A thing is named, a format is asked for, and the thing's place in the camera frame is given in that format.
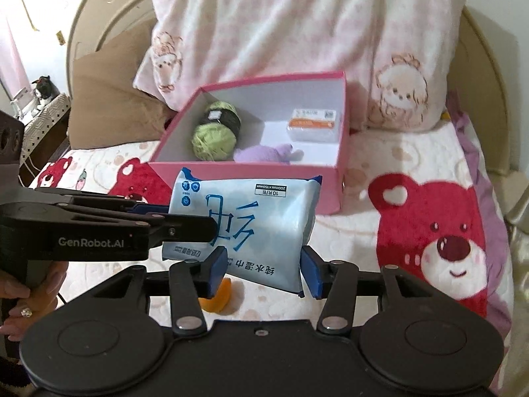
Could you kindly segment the person left hand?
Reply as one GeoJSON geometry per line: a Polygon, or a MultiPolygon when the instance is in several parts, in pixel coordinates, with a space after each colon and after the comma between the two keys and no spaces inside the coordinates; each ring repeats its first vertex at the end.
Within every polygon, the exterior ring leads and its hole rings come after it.
{"type": "Polygon", "coordinates": [[[51,263],[45,280],[34,289],[1,271],[1,299],[17,300],[1,326],[2,335],[11,341],[21,341],[29,327],[56,309],[68,266],[68,262],[51,263]]]}

